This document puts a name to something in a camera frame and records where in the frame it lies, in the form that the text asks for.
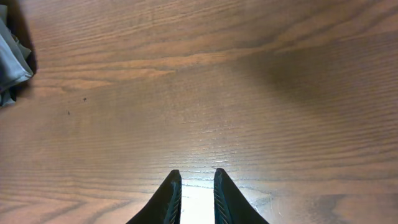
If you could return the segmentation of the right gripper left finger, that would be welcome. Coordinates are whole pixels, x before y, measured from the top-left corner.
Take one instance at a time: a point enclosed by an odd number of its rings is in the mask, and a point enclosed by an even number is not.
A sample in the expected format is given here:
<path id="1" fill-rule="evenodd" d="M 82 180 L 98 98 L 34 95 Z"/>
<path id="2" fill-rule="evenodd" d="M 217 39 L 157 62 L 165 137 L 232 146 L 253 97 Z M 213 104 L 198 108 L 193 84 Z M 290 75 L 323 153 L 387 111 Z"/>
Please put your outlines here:
<path id="1" fill-rule="evenodd" d="M 126 224 L 180 224 L 182 178 L 171 170 L 146 205 Z"/>

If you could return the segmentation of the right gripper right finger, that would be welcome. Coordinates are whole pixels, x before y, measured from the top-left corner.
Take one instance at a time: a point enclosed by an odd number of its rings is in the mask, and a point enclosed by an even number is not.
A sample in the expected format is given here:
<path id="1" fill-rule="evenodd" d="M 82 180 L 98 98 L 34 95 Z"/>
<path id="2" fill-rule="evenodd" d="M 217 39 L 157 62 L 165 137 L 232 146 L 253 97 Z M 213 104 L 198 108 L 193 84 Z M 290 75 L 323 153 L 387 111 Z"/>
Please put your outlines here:
<path id="1" fill-rule="evenodd" d="M 269 224 L 222 168 L 216 169 L 213 194 L 215 224 Z"/>

